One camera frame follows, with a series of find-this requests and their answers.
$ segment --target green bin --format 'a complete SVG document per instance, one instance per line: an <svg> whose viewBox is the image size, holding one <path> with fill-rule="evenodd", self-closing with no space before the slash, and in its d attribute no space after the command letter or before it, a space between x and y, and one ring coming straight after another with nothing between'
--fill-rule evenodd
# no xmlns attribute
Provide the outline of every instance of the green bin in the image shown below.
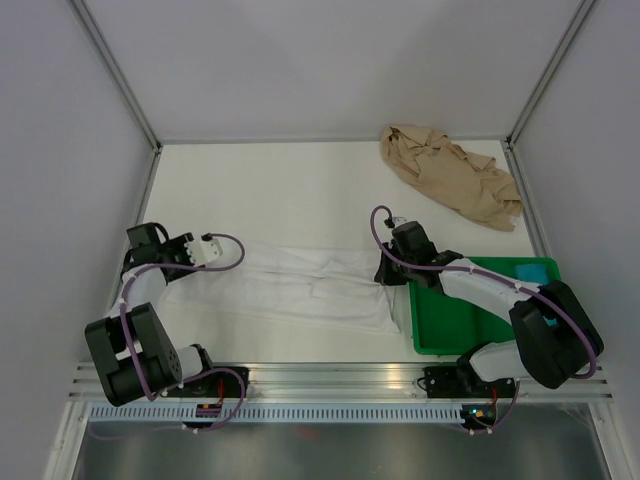
<svg viewBox="0 0 640 480"><path fill-rule="evenodd" d="M544 264L549 280L560 280L558 264L545 257L469 257L478 266L515 278L514 267ZM513 329L504 320L457 298L445 297L420 286L409 285L413 345L423 355L462 355L482 342L513 340Z"/></svg>

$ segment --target white wall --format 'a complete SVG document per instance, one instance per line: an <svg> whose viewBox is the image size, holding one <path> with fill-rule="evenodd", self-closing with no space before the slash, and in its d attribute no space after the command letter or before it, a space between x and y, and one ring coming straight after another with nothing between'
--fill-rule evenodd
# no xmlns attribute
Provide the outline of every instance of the white wall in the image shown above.
<svg viewBox="0 0 640 480"><path fill-rule="evenodd" d="M164 141L504 137L578 0L88 0Z"/></svg>
<svg viewBox="0 0 640 480"><path fill-rule="evenodd" d="M600 331L640 452L640 3L600 2L518 142L546 236Z"/></svg>
<svg viewBox="0 0 640 480"><path fill-rule="evenodd" d="M37 479L150 150L64 0L0 2L0 476Z"/></svg>

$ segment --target gray floor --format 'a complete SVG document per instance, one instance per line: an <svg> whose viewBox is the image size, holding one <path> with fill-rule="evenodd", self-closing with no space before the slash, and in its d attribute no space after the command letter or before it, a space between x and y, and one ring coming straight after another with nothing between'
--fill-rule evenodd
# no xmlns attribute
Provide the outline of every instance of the gray floor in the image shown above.
<svg viewBox="0 0 640 480"><path fill-rule="evenodd" d="M149 424L95 424L121 435ZM235 425L104 442L86 437L77 479L602 479L587 411L519 406L495 434L437 425Z"/></svg>

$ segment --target blue cloth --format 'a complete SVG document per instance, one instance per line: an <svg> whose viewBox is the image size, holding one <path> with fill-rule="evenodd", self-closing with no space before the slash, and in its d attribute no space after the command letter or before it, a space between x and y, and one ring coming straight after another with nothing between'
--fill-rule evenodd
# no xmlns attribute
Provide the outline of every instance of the blue cloth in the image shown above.
<svg viewBox="0 0 640 480"><path fill-rule="evenodd" d="M522 265L516 265L514 270L516 272L516 278L523 282L539 283L540 285L546 285L549 283L547 267L541 263L525 263ZM558 321L555 318L544 317L544 320L550 327L558 324Z"/></svg>

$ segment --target white table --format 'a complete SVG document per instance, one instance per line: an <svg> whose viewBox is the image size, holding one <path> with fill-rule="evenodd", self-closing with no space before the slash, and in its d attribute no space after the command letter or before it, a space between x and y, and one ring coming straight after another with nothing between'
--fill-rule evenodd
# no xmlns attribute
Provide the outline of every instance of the white table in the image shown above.
<svg viewBox="0 0 640 480"><path fill-rule="evenodd" d="M460 141L507 169L499 141ZM309 248L376 248L373 207L419 221L438 249L476 256L533 256L524 221L512 233L476 225L404 184L378 142L169 145L160 158L145 221L172 235L226 232L242 240ZM379 221L379 231L389 237ZM408 291L396 302L401 334L216 316L162 303L176 346L197 339L217 362L428 362L411 339Z"/></svg>

